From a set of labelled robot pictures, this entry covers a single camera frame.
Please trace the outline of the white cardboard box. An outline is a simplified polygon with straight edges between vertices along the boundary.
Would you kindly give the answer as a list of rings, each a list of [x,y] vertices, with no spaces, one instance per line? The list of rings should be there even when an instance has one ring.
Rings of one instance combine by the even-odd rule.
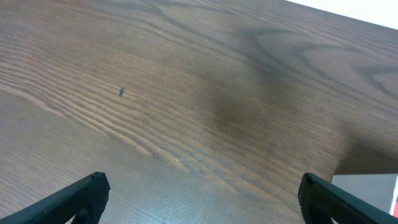
[[[397,174],[334,175],[331,183],[393,216]]]

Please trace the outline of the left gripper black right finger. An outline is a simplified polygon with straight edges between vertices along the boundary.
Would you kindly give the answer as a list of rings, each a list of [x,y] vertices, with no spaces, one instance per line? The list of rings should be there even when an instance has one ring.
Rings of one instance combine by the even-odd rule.
[[[397,218],[313,173],[305,173],[298,202],[306,224],[397,224]]]

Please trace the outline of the red toy car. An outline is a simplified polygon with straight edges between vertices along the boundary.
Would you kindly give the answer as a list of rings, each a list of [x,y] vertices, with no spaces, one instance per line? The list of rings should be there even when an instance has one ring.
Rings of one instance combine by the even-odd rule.
[[[398,218],[398,201],[396,201],[396,204],[394,206],[394,213],[393,216]]]

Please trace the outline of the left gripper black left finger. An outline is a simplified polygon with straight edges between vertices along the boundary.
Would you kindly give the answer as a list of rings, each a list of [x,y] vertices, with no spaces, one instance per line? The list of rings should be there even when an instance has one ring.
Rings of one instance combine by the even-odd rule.
[[[104,172],[94,172],[46,198],[1,219],[7,224],[97,224],[109,199]]]

